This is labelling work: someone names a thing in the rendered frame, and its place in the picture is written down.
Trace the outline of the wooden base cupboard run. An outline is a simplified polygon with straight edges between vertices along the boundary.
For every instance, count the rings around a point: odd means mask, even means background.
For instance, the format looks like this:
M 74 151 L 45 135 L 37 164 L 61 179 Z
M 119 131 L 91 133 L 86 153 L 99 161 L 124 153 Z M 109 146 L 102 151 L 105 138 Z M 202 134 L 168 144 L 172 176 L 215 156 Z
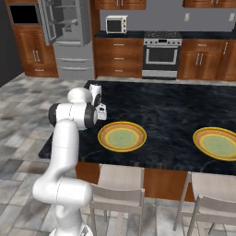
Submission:
M 177 78 L 236 81 L 236 40 L 184 39 Z

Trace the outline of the steel oven with hob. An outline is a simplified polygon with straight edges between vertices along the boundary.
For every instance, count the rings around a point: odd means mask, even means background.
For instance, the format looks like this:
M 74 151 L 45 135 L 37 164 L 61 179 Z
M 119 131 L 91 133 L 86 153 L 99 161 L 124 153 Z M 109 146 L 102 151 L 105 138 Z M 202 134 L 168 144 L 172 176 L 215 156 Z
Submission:
M 142 77 L 175 80 L 182 42 L 183 37 L 179 31 L 146 31 Z

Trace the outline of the tall wooden cupboard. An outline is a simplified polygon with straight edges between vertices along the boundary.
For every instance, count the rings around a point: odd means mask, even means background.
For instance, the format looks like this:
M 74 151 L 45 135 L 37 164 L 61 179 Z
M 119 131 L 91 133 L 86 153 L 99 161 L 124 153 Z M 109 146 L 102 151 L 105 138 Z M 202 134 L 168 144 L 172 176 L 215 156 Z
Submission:
M 52 45 L 43 37 L 37 0 L 5 0 L 26 76 L 58 77 Z

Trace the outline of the white toaster oven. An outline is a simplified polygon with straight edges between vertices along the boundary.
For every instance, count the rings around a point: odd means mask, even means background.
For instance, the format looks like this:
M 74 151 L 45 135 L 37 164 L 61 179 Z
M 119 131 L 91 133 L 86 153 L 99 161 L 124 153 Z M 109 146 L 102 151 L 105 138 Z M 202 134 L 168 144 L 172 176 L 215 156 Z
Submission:
M 107 33 L 120 33 L 127 32 L 127 16 L 108 16 L 106 20 Z

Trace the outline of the wooden wall cupboard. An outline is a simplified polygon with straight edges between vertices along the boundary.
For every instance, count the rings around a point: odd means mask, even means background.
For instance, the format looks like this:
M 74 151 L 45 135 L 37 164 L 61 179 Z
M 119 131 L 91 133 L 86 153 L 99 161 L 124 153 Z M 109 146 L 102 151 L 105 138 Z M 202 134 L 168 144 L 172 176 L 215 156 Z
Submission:
M 183 7 L 190 8 L 236 8 L 236 0 L 183 0 Z
M 145 10 L 147 0 L 95 0 L 95 7 L 99 10 Z

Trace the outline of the yellow orange green plate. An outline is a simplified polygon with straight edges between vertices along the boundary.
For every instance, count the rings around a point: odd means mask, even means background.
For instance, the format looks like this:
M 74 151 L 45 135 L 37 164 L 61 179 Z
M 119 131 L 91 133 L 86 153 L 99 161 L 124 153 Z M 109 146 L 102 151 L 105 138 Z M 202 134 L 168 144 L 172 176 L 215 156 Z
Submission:
M 236 133 L 220 127 L 203 127 L 193 134 L 195 146 L 211 158 L 236 161 Z
M 98 140 L 104 148 L 124 153 L 141 148 L 147 140 L 147 133 L 139 124 L 113 122 L 101 128 Z

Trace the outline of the beige wooden stool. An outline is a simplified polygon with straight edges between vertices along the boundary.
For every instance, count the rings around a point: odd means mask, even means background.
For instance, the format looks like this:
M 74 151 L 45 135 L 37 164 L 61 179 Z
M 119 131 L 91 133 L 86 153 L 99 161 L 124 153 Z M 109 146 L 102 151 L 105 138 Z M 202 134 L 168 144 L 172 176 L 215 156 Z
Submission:
M 142 215 L 144 206 L 144 169 L 122 165 L 100 165 L 100 177 L 97 184 L 92 184 L 93 198 L 89 204 L 91 228 L 97 236 L 95 210 L 118 212 L 118 229 L 115 236 L 123 236 L 124 213 L 137 214 L 138 236 L 142 231 Z
M 183 211 L 183 202 L 189 183 L 192 184 L 195 198 L 193 213 Z M 211 223 L 207 236 L 211 236 L 217 224 L 236 226 L 236 176 L 188 172 L 173 230 L 177 229 L 183 217 L 191 218 L 186 236 L 192 236 L 195 224 L 197 224 L 198 233 L 201 234 L 204 231 L 202 222 Z

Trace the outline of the grey fridge door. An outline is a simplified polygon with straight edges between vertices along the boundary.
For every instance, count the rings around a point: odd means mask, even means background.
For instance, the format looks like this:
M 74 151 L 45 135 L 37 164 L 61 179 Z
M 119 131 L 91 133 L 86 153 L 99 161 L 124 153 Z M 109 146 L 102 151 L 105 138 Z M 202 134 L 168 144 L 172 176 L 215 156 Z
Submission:
M 56 40 L 55 19 L 53 17 L 53 0 L 37 0 L 41 16 L 41 25 L 47 45 Z

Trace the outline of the wooden kitchen island base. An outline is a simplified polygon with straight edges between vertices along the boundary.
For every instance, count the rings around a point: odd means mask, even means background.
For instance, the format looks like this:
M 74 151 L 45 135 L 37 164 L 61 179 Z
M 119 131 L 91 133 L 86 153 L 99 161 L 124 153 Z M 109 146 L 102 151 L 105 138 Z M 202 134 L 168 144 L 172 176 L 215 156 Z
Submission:
M 77 178 L 89 183 L 97 183 L 100 177 L 98 163 L 79 162 L 76 166 Z M 146 197 L 180 201 L 186 180 L 186 171 L 169 171 L 145 168 L 144 188 Z

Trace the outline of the wooden drawer cabinet run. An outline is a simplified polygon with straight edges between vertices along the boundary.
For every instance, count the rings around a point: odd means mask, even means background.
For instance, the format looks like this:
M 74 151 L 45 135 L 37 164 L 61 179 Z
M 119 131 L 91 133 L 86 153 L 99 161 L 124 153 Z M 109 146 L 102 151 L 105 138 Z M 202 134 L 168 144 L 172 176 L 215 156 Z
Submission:
M 142 77 L 142 38 L 96 38 L 95 67 L 99 77 Z

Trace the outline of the grey fridge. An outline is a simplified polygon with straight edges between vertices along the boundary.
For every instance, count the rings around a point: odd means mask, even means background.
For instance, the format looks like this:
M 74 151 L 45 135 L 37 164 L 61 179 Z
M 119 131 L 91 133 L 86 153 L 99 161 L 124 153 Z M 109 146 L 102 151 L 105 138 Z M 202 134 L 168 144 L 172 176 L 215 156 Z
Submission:
M 53 43 L 61 79 L 94 78 L 89 0 L 53 0 L 56 41 Z

